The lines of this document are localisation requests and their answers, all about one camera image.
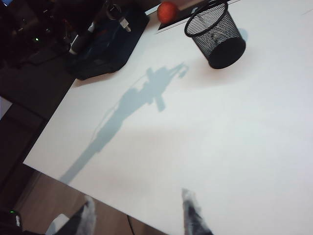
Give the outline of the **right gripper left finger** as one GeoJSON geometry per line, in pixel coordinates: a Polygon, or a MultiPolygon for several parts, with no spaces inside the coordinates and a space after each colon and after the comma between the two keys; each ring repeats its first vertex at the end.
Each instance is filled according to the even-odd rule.
{"type": "Polygon", "coordinates": [[[96,225],[95,203],[85,196],[84,205],[62,226],[55,235],[93,235],[96,225]]]}

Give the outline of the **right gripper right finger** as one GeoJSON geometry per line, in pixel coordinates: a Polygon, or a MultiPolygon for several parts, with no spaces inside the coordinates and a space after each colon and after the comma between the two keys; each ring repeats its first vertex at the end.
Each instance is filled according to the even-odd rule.
{"type": "Polygon", "coordinates": [[[195,193],[182,189],[183,224],[185,235],[213,235],[211,229],[201,216],[201,208],[195,193]]]}

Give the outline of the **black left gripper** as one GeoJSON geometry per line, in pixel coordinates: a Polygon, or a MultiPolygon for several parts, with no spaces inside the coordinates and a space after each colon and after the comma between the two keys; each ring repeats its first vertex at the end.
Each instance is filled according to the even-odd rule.
{"type": "Polygon", "coordinates": [[[121,28],[119,20],[122,9],[112,0],[100,1],[100,7],[94,17],[94,37],[114,37],[121,28]]]}

